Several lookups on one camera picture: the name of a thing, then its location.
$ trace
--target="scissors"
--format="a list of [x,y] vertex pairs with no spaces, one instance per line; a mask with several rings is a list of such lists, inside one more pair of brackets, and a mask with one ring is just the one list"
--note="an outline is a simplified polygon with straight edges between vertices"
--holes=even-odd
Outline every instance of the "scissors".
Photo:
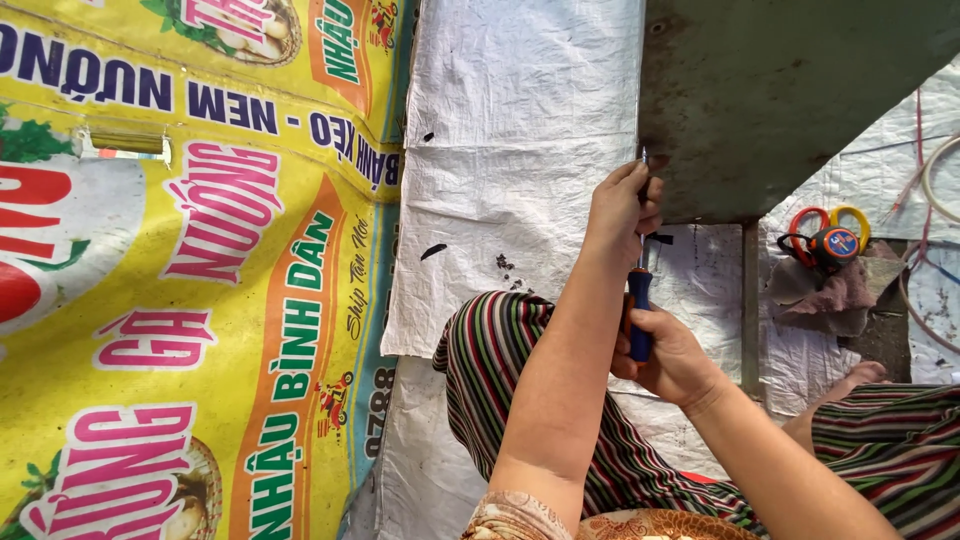
[[[820,228],[811,237],[798,233],[800,223],[807,214],[820,216]],[[840,215],[849,213],[860,226],[860,236],[849,229],[840,227]],[[784,240],[790,239],[790,247]],[[805,251],[800,240],[806,240]],[[790,221],[790,229],[777,239],[777,244],[789,256],[799,260],[808,268],[819,267],[827,273],[835,272],[845,264],[861,255],[870,240],[870,222],[862,210],[850,205],[840,205],[827,212],[819,207],[807,207],[800,210]]]

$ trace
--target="printed banner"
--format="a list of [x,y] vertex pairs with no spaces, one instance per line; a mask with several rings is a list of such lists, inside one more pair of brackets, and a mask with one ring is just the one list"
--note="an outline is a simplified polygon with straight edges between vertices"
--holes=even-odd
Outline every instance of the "printed banner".
[[[0,7],[0,540],[342,534],[394,383],[395,79],[350,94],[301,37],[355,4]],[[148,46],[161,6],[195,44]]]
[[400,142],[411,0],[10,0],[209,81],[327,104],[377,142]]

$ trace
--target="cloth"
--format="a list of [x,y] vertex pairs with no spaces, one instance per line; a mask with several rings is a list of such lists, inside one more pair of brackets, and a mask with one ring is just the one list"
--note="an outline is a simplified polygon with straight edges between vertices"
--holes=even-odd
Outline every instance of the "cloth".
[[[692,540],[756,540],[729,522],[680,510],[621,510],[586,518],[576,540],[626,540],[646,537]],[[524,493],[498,491],[480,500],[465,540],[572,540],[546,504]]]
[[[489,292],[446,323],[433,367],[446,374],[454,437],[490,479],[516,382],[553,305]],[[813,417],[818,457],[908,540],[960,537],[960,385],[860,385]],[[670,467],[608,393],[584,485],[583,517],[660,508],[717,517],[765,536],[728,481],[703,484]]]
[[820,288],[815,272],[793,258],[785,258],[774,267],[767,287],[778,304],[797,304],[774,317],[774,322],[831,335],[858,336],[867,327],[869,309],[905,267],[880,240],[863,257],[828,277]]

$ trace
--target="person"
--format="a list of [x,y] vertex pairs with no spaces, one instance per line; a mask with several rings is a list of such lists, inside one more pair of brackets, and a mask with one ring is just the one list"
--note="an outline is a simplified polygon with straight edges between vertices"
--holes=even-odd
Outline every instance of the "person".
[[[555,306],[496,291],[446,324],[433,366],[449,425],[489,482],[463,538],[960,537],[957,386],[872,384],[882,366],[864,362],[781,429],[670,313],[633,310],[653,349],[642,366],[627,356],[624,283],[638,235],[661,222],[662,180],[638,199],[648,175],[635,161],[596,187]],[[732,480],[664,462],[606,392],[608,372],[677,405]]]

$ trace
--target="metal sheet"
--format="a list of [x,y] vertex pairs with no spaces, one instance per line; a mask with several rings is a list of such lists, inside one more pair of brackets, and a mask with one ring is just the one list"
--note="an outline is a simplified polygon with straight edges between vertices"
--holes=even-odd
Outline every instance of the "metal sheet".
[[647,0],[638,139],[667,223],[772,209],[960,52],[954,0]]

